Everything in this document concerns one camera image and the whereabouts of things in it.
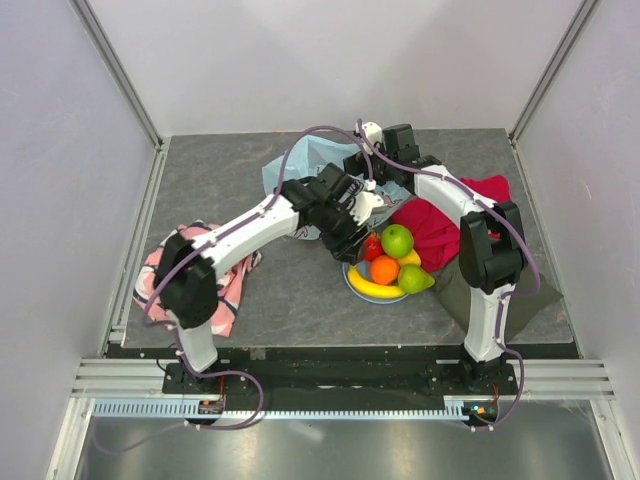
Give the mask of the yellow fake mango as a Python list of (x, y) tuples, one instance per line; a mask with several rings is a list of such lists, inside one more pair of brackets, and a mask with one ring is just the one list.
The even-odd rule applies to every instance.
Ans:
[(412, 249), (407, 255), (405, 255), (404, 257), (401, 257), (397, 260), (398, 264), (403, 267), (405, 265), (416, 265), (416, 266), (420, 266), (421, 265), (421, 258), (419, 256), (419, 254)]

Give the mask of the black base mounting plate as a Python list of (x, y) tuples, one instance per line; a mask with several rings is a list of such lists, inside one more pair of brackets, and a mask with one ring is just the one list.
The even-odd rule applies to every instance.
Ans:
[(427, 395), (511, 395), (517, 374), (504, 354), (475, 365), (461, 346), (252, 347), (222, 348), (199, 378), (182, 363), (167, 364), (165, 394), (236, 394), (253, 375), (268, 393), (278, 388), (391, 388)]

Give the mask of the red cloth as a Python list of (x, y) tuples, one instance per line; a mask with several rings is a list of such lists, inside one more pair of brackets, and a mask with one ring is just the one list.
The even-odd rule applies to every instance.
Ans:
[[(509, 182), (502, 175), (481, 180), (461, 178), (460, 181), (497, 203), (511, 200)], [(421, 259), (421, 267), (429, 273), (443, 269), (459, 253), (459, 228), (423, 199), (408, 201), (392, 214), (391, 223), (402, 225), (411, 232), (413, 249)]]

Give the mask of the right aluminium corner post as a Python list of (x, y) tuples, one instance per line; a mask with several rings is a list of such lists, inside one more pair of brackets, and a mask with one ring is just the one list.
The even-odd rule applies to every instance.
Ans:
[(600, 3), (600, 0), (582, 0), (579, 2), (574, 15), (517, 117), (514, 126), (509, 131), (508, 138), (513, 148), (517, 146), (527, 130)]

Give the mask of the yellow fake banana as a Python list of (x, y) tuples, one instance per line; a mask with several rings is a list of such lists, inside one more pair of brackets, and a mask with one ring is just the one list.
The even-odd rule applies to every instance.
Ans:
[(365, 279), (356, 266), (350, 266), (346, 271), (346, 278), (351, 287), (358, 293), (376, 299), (391, 300), (405, 296), (397, 286), (379, 285)]

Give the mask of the olive green cloth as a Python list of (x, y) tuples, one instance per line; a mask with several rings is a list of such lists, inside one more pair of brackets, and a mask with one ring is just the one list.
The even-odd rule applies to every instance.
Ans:
[[(464, 280), (455, 257), (436, 276), (434, 294), (457, 325), (467, 332), (470, 318), (470, 287)], [(519, 334), (543, 309), (559, 302), (563, 294), (540, 275), (540, 290), (535, 297), (515, 296), (511, 299), (505, 327), (508, 342)]]

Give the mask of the green fake lime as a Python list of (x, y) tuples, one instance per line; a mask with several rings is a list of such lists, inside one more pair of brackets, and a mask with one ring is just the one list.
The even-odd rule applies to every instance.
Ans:
[(414, 247), (414, 238), (405, 226), (390, 224), (381, 234), (381, 246), (388, 256), (400, 259), (411, 252)]

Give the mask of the aluminium frame rail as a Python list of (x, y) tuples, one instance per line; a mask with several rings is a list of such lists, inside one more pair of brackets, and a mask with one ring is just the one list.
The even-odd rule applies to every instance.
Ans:
[(432, 397), (510, 399), (611, 399), (613, 388), (602, 362), (597, 360), (511, 360), (495, 380), (473, 386), (462, 382), (452, 361), (427, 360), (240, 360), (239, 375), (200, 379), (178, 363), (158, 367), (152, 360), (84, 360), (72, 386), (76, 397), (142, 397), (178, 395), (236, 395), (252, 391), (255, 377), (264, 391), (363, 392), (396, 391)]

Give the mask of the red fake apple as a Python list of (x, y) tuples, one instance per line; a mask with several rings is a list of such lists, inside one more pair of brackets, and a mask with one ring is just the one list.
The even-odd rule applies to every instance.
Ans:
[(381, 239), (378, 236), (371, 234), (361, 247), (361, 259), (363, 261), (372, 262), (383, 254), (384, 249), (381, 244)]

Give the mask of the translucent light blue plastic bag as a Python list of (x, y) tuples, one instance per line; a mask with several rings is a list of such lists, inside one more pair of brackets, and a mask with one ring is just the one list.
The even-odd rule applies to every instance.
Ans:
[[(318, 136), (306, 136), (296, 143), (289, 155), (284, 179), (316, 176), (329, 163), (342, 167), (343, 159), (356, 152), (359, 152), (359, 148), (353, 143), (342, 144)], [(278, 184), (283, 158), (281, 155), (262, 168), (262, 182), (266, 194), (272, 193)], [(368, 224), (377, 228), (409, 199), (410, 194), (391, 182), (385, 185), (377, 184), (375, 192), (383, 198), (384, 207), (372, 214)]]

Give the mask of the fake orange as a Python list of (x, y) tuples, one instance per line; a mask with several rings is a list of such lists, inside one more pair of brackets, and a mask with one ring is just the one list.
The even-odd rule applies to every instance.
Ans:
[(380, 255), (369, 265), (371, 280), (379, 285), (390, 285), (396, 281), (400, 265), (396, 259), (387, 255)]

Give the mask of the left aluminium corner post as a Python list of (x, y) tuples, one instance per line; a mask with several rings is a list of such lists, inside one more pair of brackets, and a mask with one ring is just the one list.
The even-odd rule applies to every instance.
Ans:
[(83, 24), (86, 33), (93, 42), (146, 138), (156, 149), (160, 149), (164, 143), (163, 138), (143, 105), (91, 3), (87, 0), (70, 0), (69, 3)]

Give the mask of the green fake pear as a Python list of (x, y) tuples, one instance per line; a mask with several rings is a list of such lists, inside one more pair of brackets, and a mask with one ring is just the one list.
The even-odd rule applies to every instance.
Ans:
[(405, 294), (418, 294), (435, 285), (435, 279), (420, 266), (407, 264), (401, 267), (397, 283)]

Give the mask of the aluminium corner post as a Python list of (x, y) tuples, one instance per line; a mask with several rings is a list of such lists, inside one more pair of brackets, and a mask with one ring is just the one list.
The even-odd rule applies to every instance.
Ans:
[(527, 130), (600, 3), (600, 0), (582, 0), (579, 2), (574, 15), (517, 117), (514, 126), (509, 131), (508, 138), (513, 148), (517, 146)]
[(156, 149), (160, 149), (164, 143), (163, 138), (143, 105), (91, 3), (87, 0), (70, 0), (69, 3), (83, 24), (86, 33), (93, 42), (146, 138)]

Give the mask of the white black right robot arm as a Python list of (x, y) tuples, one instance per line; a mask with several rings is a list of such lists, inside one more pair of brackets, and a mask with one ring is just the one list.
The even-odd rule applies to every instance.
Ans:
[(534, 266), (520, 210), (465, 185), (433, 156), (422, 156), (409, 124), (386, 129), (356, 121), (362, 154), (344, 161), (352, 175), (392, 181), (432, 204), (459, 229), (459, 268), (470, 287), (470, 318), (458, 381), (477, 394), (505, 373), (507, 312), (522, 270)]

